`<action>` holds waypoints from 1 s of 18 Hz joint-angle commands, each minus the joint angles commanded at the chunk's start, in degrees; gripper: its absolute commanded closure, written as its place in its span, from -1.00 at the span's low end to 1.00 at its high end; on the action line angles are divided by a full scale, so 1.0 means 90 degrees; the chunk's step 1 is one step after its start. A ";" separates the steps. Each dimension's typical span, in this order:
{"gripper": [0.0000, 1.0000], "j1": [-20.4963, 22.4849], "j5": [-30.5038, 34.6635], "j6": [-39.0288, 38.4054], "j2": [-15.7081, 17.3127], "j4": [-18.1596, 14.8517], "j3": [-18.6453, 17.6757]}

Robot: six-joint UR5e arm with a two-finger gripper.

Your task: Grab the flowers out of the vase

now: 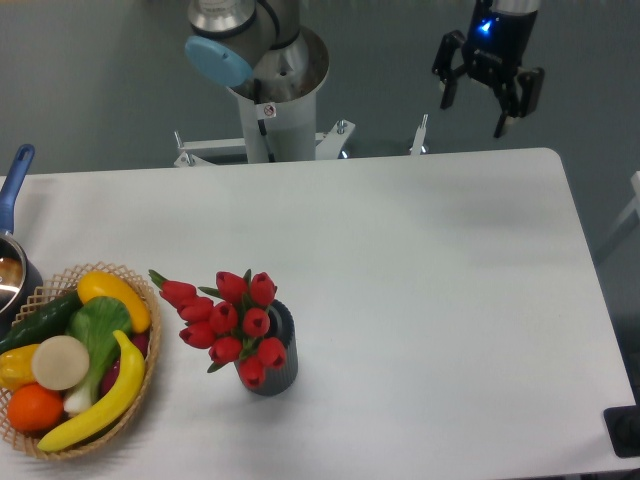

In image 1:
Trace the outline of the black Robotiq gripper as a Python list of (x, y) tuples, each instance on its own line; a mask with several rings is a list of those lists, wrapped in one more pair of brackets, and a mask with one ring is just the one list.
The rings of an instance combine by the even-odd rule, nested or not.
[[(500, 138), (509, 119), (533, 113), (545, 80), (541, 67), (519, 69), (538, 13), (537, 1), (476, 1), (468, 35), (446, 33), (440, 42), (432, 73), (443, 86), (440, 108), (452, 106), (458, 79), (465, 72), (484, 85), (495, 85), (501, 113), (493, 136)], [(455, 53), (462, 48), (464, 65), (454, 68)]]

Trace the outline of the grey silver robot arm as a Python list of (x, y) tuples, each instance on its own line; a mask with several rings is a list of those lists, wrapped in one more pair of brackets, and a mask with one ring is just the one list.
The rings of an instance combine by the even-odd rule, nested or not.
[[(499, 101), (496, 137), (508, 120), (535, 111), (545, 72), (524, 69), (522, 57), (538, 10), (536, 1), (475, 3), (468, 31), (445, 34), (432, 65), (443, 87), (441, 108), (453, 104), (459, 78), (468, 76)], [(293, 96), (284, 80), (300, 83), (311, 66), (296, 1), (193, 1), (188, 20), (191, 64), (220, 85), (247, 90), (253, 100)]]

